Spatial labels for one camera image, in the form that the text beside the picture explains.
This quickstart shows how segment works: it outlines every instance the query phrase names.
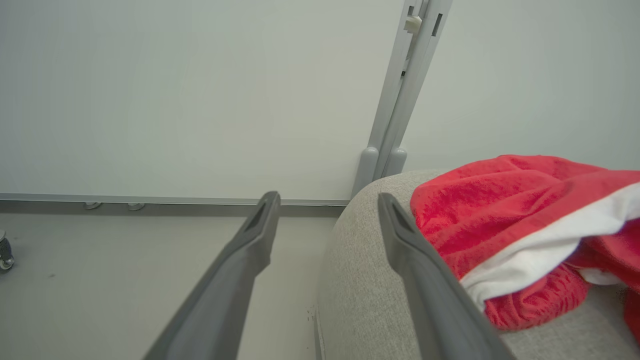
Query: floor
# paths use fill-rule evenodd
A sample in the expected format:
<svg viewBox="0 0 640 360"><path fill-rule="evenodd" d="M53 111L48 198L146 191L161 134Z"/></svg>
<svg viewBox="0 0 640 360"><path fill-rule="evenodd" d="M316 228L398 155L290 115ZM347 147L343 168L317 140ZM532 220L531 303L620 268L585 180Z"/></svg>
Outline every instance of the floor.
<svg viewBox="0 0 640 360"><path fill-rule="evenodd" d="M310 313L339 211L281 215L238 359L314 359ZM133 213L119 204L91 211L80 204L0 204L0 228L16 258L0 274L2 359L141 359L246 213L221 206L149 205Z"/></svg>

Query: red garment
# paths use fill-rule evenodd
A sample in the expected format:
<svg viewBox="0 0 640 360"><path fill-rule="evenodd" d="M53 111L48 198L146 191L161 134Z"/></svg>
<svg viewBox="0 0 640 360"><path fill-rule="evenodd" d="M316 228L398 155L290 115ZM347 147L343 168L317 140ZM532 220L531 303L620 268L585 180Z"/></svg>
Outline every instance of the red garment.
<svg viewBox="0 0 640 360"><path fill-rule="evenodd" d="M585 269L612 273L640 297L639 171L500 156L420 185L411 209L500 329L525 329L577 307L589 288ZM625 319L640 341L639 311L630 304Z"/></svg>

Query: gray sofa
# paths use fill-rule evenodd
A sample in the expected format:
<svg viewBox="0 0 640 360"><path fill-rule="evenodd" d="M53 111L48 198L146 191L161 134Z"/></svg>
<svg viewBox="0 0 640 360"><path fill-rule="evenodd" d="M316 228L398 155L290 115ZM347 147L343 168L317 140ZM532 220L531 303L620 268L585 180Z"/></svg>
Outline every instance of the gray sofa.
<svg viewBox="0 0 640 360"><path fill-rule="evenodd" d="M420 359L402 280L387 263L377 201L379 193L391 193L410 213L413 190L441 173L407 172L375 181L338 219L317 292L317 346L323 359ZM620 293L615 286L594 287L576 310L501 338L518 359L640 359L622 319Z"/></svg>

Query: white partition panel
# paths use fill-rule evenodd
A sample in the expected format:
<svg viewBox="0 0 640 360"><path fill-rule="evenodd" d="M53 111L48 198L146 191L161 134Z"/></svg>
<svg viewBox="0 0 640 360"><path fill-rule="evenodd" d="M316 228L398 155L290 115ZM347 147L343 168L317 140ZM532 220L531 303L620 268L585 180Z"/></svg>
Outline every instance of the white partition panel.
<svg viewBox="0 0 640 360"><path fill-rule="evenodd" d="M347 200L403 5L2 1L0 193Z"/></svg>
<svg viewBox="0 0 640 360"><path fill-rule="evenodd" d="M404 171L500 154L640 169L640 1L455 0Z"/></svg>

